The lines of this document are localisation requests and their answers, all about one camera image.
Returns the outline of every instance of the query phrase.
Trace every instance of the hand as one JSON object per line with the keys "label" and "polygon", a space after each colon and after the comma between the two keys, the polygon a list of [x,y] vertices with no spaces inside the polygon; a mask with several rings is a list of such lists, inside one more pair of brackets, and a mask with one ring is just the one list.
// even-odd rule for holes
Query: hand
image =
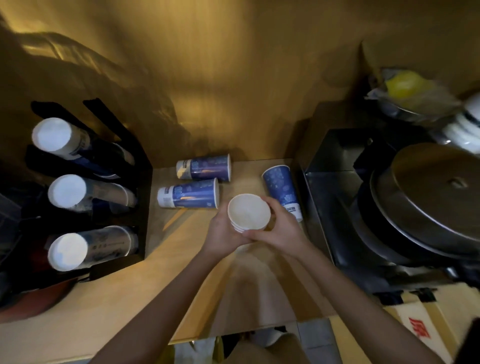
{"label": "hand", "polygon": [[239,246],[252,242],[233,228],[227,214],[228,203],[229,201],[223,202],[217,214],[210,221],[207,237],[202,247],[202,252],[218,259],[223,259]]}
{"label": "hand", "polygon": [[275,226],[272,231],[247,230],[242,233],[246,238],[261,240],[278,250],[298,257],[306,247],[313,247],[303,233],[295,216],[290,214],[280,203],[271,197],[262,197],[273,209],[276,215]]}

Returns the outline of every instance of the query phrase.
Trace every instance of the red chinese character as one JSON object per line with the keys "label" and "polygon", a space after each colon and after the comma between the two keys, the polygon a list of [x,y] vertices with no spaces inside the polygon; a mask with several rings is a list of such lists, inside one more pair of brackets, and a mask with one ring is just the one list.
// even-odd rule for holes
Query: red chinese character
{"label": "red chinese character", "polygon": [[414,318],[409,317],[410,323],[412,324],[413,331],[419,338],[429,338],[430,335],[425,327],[425,324],[421,320],[415,320]]}

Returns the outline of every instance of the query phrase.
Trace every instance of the blue paper cup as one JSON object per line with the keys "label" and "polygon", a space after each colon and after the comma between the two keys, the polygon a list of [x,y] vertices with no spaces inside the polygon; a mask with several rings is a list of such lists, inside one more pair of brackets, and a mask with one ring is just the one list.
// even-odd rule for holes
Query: blue paper cup
{"label": "blue paper cup", "polygon": [[162,187],[158,190],[156,199],[160,207],[218,208],[218,179]]}
{"label": "blue paper cup", "polygon": [[230,154],[218,157],[198,157],[177,162],[177,177],[181,180],[218,178],[221,181],[230,181],[231,175]]}
{"label": "blue paper cup", "polygon": [[270,195],[293,214],[298,222],[303,220],[300,204],[290,175],[290,167],[274,166],[263,172],[262,177]]}

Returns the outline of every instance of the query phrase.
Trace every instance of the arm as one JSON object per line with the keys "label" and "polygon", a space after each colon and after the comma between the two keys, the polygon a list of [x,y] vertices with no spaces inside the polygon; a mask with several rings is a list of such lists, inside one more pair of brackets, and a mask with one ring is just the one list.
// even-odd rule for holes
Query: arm
{"label": "arm", "polygon": [[443,361],[338,270],[303,233],[278,201],[264,197],[276,214],[272,231],[245,231],[297,258],[322,289],[373,364],[442,364]]}
{"label": "arm", "polygon": [[200,252],[95,355],[90,364],[151,364],[159,358],[210,271],[236,248],[251,243],[233,229],[227,205],[228,202],[220,206],[210,222]]}

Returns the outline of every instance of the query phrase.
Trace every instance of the wooden wall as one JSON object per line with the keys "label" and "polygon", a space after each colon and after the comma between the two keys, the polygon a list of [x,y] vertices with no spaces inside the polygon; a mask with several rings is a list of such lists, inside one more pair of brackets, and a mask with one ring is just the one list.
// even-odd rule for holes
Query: wooden wall
{"label": "wooden wall", "polygon": [[478,86],[479,11],[468,0],[0,0],[0,158],[22,169],[33,99],[106,135],[81,104],[94,97],[154,167],[226,151],[291,157],[299,121],[363,75],[364,38],[384,65],[456,93]]}

